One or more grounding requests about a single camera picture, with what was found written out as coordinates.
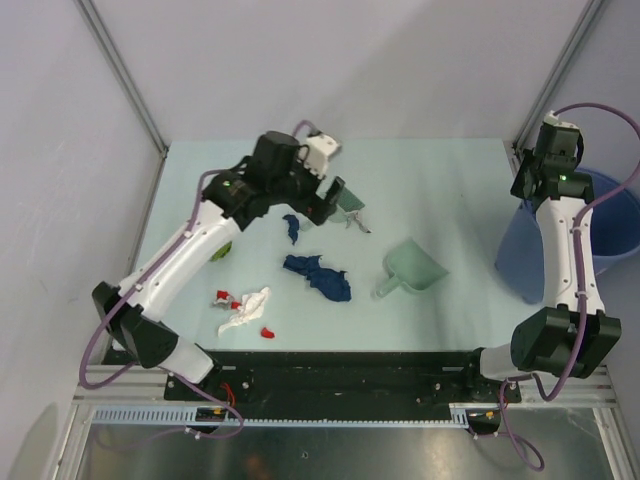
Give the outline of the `small green hand brush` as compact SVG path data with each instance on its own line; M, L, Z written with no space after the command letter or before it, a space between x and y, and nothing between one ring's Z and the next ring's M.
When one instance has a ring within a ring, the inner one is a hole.
M329 217L328 222L343 224L346 227L346 213L354 210L365 209L365 203L349 189L345 188L340 196L337 211Z

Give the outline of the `small dark blue paper scrap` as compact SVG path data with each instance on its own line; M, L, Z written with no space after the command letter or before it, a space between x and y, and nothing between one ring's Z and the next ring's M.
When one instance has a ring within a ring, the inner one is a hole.
M286 214L282 219L287 223L287 236L291 240L291 243L295 245L299 238L300 221L298 217L293 214Z

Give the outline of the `blue plastic waste bin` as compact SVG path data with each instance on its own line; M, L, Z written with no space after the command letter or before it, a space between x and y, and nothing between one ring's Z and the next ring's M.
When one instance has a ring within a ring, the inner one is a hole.
M570 213L552 212L545 204L536 209L522 201L505 232L494 266L504 283L527 304L543 301L549 279L553 288L575 284L575 254ZM583 241L592 264L585 265L589 279L639 252L639 196L629 189L591 210L583 228L590 237Z

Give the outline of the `green plastic dustpan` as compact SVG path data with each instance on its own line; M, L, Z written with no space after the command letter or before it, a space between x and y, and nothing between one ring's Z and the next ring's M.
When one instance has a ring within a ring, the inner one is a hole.
M391 247L382 258L385 278L373 290L382 299L396 289L420 294L449 275L449 271L432 258L412 237Z

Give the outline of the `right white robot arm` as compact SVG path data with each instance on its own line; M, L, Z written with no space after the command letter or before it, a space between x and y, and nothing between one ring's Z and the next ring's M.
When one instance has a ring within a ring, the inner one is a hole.
M484 401L497 380L547 373L585 379L621 336L621 322L605 312L591 249L593 179L578 171L580 129L550 114L524 159L512 195L530 203L541 233L543 306L521 322L509 343L483 350L479 366L463 373L461 388Z

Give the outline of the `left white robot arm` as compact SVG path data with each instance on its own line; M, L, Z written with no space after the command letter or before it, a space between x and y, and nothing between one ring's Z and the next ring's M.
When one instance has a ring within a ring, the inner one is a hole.
M237 165L207 171L198 181L191 215L138 271L118 285L97 285L92 298L107 332L144 368L161 368L186 380L197 398L214 397L221 387L215 361L195 343L166 326L174 298L215 253L257 218L287 205L316 225L336 210L344 181L325 179L340 142L319 130L304 140L268 131Z

